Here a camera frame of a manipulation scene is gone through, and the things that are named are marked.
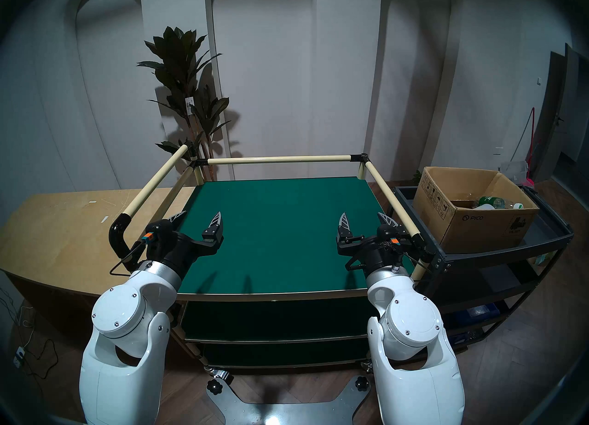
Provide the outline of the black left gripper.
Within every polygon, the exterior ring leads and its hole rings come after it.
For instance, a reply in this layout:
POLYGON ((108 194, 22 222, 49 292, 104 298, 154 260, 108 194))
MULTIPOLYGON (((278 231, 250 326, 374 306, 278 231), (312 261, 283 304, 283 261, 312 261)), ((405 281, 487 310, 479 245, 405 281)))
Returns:
MULTIPOLYGON (((168 218, 173 225, 182 223, 187 215, 183 210, 168 218)), ((188 236, 176 237, 174 246, 165 246, 164 243, 154 237, 145 236, 147 245, 147 259, 139 265, 139 270, 146 270, 149 265, 162 264, 180 278, 185 278, 192 264, 201 256, 210 256, 217 253, 217 246, 223 242, 222 213, 217 212, 209 226, 203 231, 203 240, 195 241, 188 236)))

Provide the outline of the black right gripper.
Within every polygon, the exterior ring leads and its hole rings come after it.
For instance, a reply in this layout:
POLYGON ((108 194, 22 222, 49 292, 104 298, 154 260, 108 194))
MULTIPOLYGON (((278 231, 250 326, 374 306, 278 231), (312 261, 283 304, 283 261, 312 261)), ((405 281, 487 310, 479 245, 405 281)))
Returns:
MULTIPOLYGON (((382 212, 378 212, 378 219, 381 224, 399 226, 392 217, 382 212)), ((403 246, 392 241, 354 239, 345 212, 338 222, 337 250, 339 255, 350 257, 345 264, 347 271, 375 271, 382 267, 399 267, 405 254, 403 246)))

